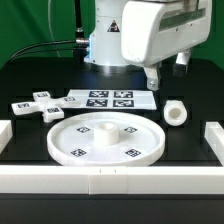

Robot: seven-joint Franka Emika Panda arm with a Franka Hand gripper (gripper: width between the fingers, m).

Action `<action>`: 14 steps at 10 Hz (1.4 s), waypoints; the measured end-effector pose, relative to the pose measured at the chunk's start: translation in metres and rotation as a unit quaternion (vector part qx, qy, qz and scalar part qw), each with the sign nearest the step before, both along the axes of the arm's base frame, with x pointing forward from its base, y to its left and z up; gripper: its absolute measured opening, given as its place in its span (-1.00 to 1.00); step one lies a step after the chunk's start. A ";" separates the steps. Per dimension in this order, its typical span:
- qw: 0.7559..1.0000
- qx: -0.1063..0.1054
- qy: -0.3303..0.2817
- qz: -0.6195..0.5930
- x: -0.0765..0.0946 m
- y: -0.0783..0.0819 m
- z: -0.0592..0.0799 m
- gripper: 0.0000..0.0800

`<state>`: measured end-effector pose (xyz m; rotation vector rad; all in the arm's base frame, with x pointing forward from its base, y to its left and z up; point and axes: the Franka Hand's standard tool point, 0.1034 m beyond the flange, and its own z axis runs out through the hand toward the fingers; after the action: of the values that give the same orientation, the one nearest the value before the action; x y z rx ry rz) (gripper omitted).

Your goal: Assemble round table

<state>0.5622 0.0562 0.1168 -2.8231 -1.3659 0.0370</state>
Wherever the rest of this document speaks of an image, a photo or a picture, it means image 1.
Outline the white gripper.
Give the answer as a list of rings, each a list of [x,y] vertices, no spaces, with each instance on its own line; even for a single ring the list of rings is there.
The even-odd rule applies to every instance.
[[[157,91],[160,86],[160,65],[155,63],[179,53],[173,75],[183,77],[191,57],[191,52],[184,50],[208,38],[212,0],[192,3],[196,7],[191,5],[188,9],[183,1],[129,1],[124,7],[122,56],[129,64],[145,67],[149,90]]]

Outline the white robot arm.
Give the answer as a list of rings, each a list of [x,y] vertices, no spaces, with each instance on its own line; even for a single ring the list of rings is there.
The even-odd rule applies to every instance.
[[[95,0],[95,29],[85,62],[106,74],[137,67],[147,88],[159,89],[163,60],[176,56],[187,72],[192,48],[207,40],[212,0]]]

